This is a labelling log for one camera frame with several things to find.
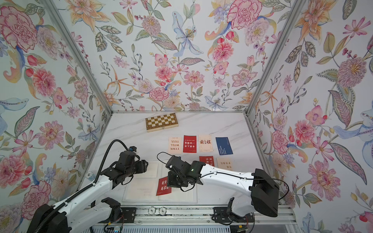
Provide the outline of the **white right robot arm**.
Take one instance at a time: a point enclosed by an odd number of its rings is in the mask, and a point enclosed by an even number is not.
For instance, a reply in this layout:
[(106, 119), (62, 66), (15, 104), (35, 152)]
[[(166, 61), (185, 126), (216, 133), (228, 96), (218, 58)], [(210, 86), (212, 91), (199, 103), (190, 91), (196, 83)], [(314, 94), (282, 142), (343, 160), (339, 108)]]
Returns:
[(179, 188), (191, 185), (215, 185), (241, 194), (231, 198), (227, 210), (233, 215), (243, 217), (258, 212), (268, 217), (278, 216), (279, 185), (264, 170), (254, 173), (235, 172), (216, 168), (200, 161), (191, 164), (180, 156), (172, 155), (165, 167), (169, 170), (168, 186)]

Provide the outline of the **white photo album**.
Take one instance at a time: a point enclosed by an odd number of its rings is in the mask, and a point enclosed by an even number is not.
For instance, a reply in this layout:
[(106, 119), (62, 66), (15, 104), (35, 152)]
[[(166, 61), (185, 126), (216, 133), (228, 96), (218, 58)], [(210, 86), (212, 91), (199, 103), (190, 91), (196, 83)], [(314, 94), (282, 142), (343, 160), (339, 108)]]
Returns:
[(126, 186), (122, 202), (123, 203), (196, 203), (196, 191), (183, 192), (179, 188), (172, 188), (172, 193), (168, 195), (156, 196), (158, 181), (167, 177), (168, 170), (165, 165), (151, 161), (148, 169), (143, 174), (134, 175), (134, 179)]

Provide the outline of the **red card white characters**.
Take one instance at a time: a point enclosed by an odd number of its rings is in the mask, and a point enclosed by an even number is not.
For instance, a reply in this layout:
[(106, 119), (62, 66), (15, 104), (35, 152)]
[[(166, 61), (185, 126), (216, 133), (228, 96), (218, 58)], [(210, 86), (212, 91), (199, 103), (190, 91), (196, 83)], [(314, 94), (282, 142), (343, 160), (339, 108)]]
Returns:
[(172, 193), (172, 188), (168, 186), (168, 178), (159, 179), (156, 196), (168, 195)]

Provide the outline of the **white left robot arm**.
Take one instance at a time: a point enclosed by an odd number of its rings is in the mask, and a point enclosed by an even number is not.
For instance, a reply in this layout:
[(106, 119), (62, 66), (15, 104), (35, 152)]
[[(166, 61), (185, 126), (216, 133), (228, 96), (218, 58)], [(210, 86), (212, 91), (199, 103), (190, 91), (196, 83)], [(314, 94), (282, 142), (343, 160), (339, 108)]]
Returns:
[(119, 160), (104, 169), (96, 179), (54, 204), (39, 207), (29, 225), (29, 233), (80, 233), (93, 225), (116, 222), (123, 216), (121, 204), (108, 196), (126, 178), (147, 171), (149, 163), (130, 150), (123, 151)]

